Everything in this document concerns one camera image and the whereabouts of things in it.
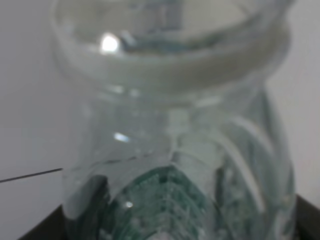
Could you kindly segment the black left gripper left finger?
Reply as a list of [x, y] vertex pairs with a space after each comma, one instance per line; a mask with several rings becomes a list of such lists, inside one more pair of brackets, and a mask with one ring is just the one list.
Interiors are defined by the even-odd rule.
[[108, 196], [108, 178], [94, 175], [68, 193], [61, 206], [21, 237], [22, 240], [97, 240], [99, 211]]

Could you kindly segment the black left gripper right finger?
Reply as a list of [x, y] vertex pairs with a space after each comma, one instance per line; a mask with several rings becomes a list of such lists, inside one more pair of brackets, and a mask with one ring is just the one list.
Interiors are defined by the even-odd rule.
[[215, 220], [224, 240], [318, 240], [320, 210], [295, 194], [293, 170], [220, 167]]

